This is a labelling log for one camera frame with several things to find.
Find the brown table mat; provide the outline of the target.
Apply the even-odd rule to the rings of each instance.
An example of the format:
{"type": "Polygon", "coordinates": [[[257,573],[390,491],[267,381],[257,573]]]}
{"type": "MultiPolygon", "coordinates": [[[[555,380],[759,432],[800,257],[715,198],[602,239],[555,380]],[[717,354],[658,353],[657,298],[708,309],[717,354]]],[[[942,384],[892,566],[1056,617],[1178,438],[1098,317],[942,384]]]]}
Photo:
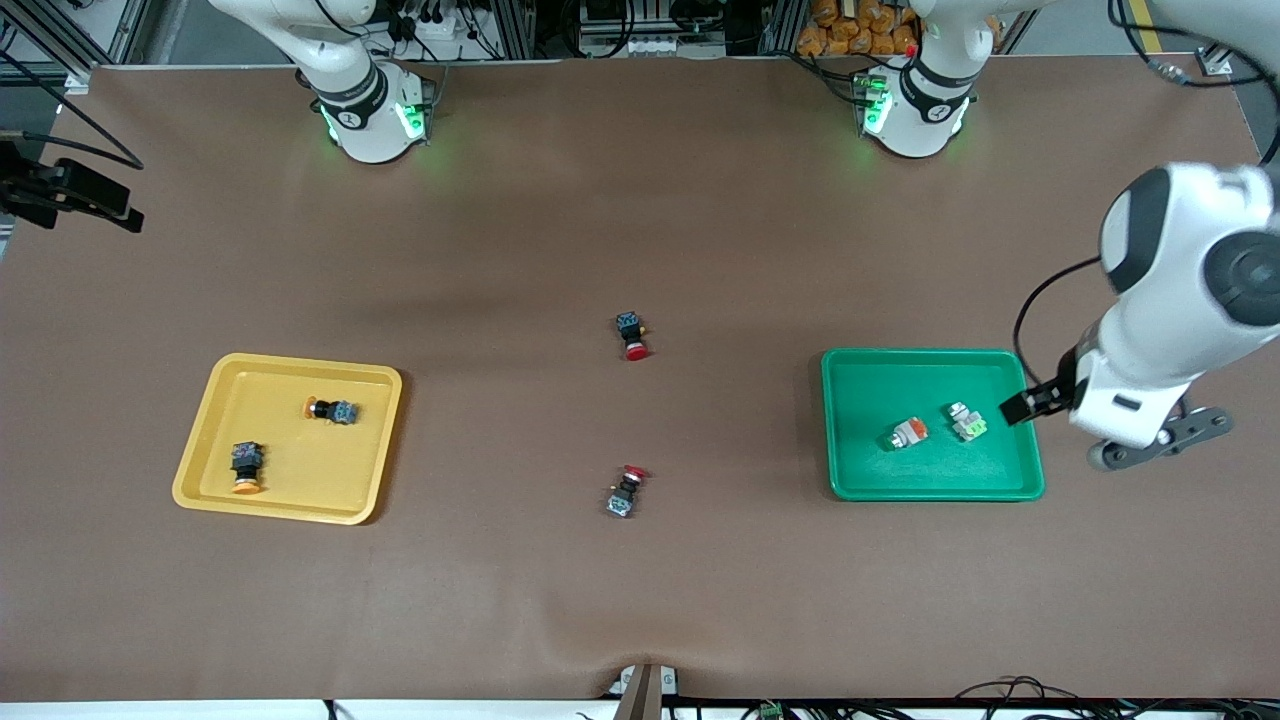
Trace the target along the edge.
{"type": "Polygon", "coordinates": [[[78,104],[146,223],[0,261],[0,700],[594,697],[644,662],[739,698],[1280,697],[1280,342],[1196,384],[1236,428],[1183,457],[1097,473],[1037,423],[1034,503],[826,477],[826,350],[1006,346],[1135,176],[1254,158],[1225,91],[1002,58],[924,161],[783,60],[460,67],[385,167],[287,69],[101,69],[78,104]],[[175,505],[232,352],[399,370],[370,523],[175,505]]]}

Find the yellow plastic tray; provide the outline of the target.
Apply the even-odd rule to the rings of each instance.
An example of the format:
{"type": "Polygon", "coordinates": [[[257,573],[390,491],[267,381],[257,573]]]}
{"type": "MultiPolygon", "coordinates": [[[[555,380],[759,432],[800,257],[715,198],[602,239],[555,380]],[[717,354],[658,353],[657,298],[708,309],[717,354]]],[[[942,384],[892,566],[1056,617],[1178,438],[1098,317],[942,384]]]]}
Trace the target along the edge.
{"type": "Polygon", "coordinates": [[[357,525],[372,515],[404,383],[392,366],[229,354],[211,370],[172,484],[192,510],[357,525]],[[358,406],[343,427],[307,419],[308,397],[358,406]],[[264,492],[234,495],[230,451],[265,448],[264,492]]]}

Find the orange packaged goods pile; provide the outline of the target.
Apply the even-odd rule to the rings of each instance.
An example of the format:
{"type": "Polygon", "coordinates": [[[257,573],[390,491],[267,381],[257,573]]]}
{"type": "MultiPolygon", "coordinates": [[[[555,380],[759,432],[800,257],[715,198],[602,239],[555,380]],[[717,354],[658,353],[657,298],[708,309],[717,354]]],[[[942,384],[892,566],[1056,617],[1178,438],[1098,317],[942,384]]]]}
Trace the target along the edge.
{"type": "Polygon", "coordinates": [[[1014,0],[797,0],[803,13],[788,45],[800,56],[915,58],[982,64],[1000,45],[1014,0]]]}

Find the green plastic tray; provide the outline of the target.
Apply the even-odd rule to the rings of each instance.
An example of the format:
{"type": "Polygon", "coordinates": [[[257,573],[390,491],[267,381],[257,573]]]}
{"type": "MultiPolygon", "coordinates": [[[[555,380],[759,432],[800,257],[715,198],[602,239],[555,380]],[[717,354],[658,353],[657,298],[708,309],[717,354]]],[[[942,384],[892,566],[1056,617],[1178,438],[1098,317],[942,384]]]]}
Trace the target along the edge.
{"type": "Polygon", "coordinates": [[[1027,386],[1018,357],[997,348],[832,348],[820,361],[829,488],[845,502],[1024,503],[1044,493],[1032,425],[998,406],[1027,386]],[[946,414],[964,402],[988,430],[961,442],[946,414]],[[886,436],[920,418],[931,437],[890,451],[886,436]]]}

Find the white power strip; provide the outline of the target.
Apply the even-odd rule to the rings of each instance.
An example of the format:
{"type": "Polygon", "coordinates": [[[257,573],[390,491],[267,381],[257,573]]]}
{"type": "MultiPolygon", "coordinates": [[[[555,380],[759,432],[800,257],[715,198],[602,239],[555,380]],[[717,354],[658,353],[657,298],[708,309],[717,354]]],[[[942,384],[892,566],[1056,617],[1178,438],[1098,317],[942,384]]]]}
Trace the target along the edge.
{"type": "Polygon", "coordinates": [[[588,58],[676,56],[680,40],[677,35],[639,35],[623,44],[620,36],[584,36],[579,40],[579,53],[588,58]]]}
{"type": "Polygon", "coordinates": [[[426,0],[399,14],[398,56],[415,61],[504,60],[493,12],[474,3],[426,0]]]}

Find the yellow button dark block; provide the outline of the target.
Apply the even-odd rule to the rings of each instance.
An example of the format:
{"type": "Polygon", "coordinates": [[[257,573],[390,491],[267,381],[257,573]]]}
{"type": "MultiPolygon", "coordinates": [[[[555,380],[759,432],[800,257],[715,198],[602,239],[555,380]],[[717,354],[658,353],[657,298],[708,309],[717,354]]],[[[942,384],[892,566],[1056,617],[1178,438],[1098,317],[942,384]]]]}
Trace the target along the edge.
{"type": "Polygon", "coordinates": [[[264,492],[261,470],[265,448],[261,443],[247,441],[236,443],[230,451],[230,469],[234,473],[232,493],[257,495],[264,492]]]}

